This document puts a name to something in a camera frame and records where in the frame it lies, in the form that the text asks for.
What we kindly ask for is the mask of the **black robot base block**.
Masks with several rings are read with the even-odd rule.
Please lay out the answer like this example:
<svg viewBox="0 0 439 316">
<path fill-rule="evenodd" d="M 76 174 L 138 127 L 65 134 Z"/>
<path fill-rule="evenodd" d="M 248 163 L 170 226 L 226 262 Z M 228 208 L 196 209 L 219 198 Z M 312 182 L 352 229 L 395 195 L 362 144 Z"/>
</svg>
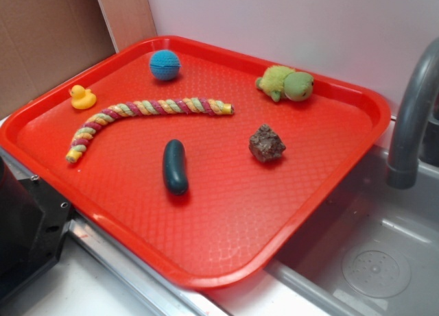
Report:
<svg viewBox="0 0 439 316">
<path fill-rule="evenodd" d="M 1 161 L 1 303 L 60 260 L 71 202 L 43 179 L 17 179 Z"/>
</svg>

